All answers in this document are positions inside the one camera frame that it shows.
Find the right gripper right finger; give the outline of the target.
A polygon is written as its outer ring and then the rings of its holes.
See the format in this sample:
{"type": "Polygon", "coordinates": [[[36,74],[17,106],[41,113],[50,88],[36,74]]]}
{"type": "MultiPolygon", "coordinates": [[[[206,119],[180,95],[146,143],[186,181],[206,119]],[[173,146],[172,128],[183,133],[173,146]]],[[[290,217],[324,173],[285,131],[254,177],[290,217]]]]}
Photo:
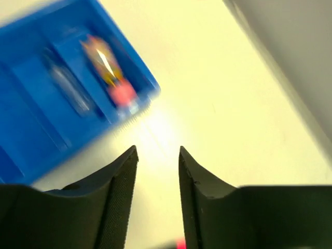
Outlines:
{"type": "Polygon", "coordinates": [[[331,186],[234,187],[179,150],[187,248],[331,248],[331,186]]]}

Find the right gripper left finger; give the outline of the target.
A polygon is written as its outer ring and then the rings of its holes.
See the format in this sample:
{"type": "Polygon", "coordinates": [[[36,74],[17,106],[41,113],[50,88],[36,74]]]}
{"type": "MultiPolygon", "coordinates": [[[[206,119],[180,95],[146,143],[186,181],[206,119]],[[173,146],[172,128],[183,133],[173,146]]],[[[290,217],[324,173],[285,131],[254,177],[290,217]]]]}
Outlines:
{"type": "Polygon", "coordinates": [[[135,146],[62,189],[1,185],[1,248],[124,248],[137,163],[135,146]]]}

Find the pink cap black highlighter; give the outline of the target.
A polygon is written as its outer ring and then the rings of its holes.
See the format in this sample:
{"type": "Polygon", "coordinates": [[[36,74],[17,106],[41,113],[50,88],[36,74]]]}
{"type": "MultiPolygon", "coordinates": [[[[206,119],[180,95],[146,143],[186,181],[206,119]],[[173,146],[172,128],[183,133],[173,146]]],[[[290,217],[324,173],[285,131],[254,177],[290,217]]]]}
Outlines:
{"type": "Polygon", "coordinates": [[[186,249],[186,241],[184,238],[176,241],[176,249],[186,249]]]}

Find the clear spray bottle blue cap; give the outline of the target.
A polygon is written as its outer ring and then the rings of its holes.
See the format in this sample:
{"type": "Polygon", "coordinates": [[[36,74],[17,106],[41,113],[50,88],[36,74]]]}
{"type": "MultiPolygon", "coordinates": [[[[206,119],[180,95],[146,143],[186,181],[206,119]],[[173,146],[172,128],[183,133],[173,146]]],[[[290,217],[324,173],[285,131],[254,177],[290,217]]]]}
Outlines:
{"type": "Polygon", "coordinates": [[[99,113],[95,101],[52,48],[44,48],[43,63],[54,84],[80,116],[99,113]]]}

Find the pink cap crayon tube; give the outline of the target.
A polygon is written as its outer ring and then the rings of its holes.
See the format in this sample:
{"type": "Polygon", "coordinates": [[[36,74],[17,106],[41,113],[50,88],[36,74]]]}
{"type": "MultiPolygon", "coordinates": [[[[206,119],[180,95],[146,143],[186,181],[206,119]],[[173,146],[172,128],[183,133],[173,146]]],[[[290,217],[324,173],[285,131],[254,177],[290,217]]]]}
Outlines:
{"type": "Polygon", "coordinates": [[[90,34],[80,43],[94,73],[102,82],[103,88],[116,108],[131,113],[136,112],[138,110],[136,90],[124,76],[109,44],[102,38],[90,34]]]}

